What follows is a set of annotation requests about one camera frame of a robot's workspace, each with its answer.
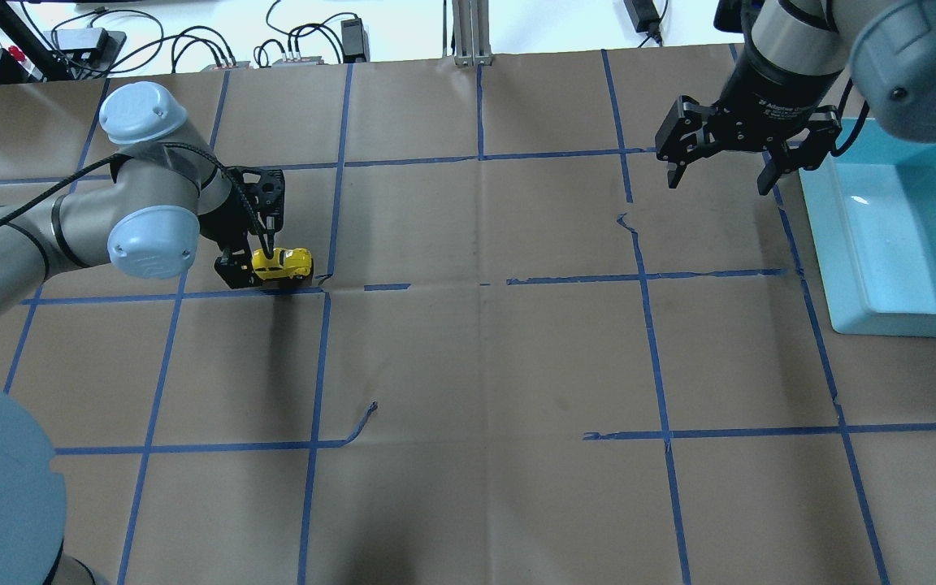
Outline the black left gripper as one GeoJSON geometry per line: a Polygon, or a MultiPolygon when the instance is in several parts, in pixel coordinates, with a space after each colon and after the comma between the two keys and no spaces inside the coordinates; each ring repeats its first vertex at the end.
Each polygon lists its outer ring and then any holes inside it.
{"type": "Polygon", "coordinates": [[[258,238],[267,258],[275,255],[275,234],[284,225],[286,180],[280,170],[226,167],[215,171],[201,197],[201,236],[220,255],[214,271],[230,289],[255,288],[249,237],[258,238]]]}

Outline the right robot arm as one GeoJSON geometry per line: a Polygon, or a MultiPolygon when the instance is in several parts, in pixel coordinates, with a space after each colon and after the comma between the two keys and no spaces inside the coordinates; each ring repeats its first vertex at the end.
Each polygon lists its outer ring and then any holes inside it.
{"type": "Polygon", "coordinates": [[[825,97],[840,74],[891,136],[936,144],[936,1],[721,1],[720,31],[744,45],[716,102],[677,97],[655,134],[666,182],[721,152],[765,153],[766,195],[781,177],[842,156],[863,127],[843,132],[840,105],[825,97]]]}

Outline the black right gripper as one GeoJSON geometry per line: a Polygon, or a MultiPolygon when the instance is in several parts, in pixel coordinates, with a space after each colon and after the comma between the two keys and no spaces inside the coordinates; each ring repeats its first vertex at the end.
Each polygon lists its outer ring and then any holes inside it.
{"type": "Polygon", "coordinates": [[[758,193],[769,196],[778,181],[799,169],[813,170],[824,162],[842,133],[842,120],[832,105],[782,121],[761,114],[735,114],[722,105],[701,105],[693,97],[677,97],[655,133],[655,154],[666,162],[666,185],[676,189],[687,164],[721,152],[766,152],[758,175],[758,193]]]}

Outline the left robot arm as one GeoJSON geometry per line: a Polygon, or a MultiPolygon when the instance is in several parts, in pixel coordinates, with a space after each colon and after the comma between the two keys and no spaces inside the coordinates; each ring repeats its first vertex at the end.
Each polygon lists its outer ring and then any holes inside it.
{"type": "MultiPolygon", "coordinates": [[[[275,254],[284,221],[281,171],[227,166],[155,82],[120,86],[99,111],[116,153],[31,201],[0,205],[0,316],[68,271],[111,264],[146,280],[182,276],[198,241],[219,246],[230,288],[261,283],[249,238],[275,254]]],[[[0,390],[0,584],[101,584],[64,552],[66,483],[40,423],[0,390]]]]}

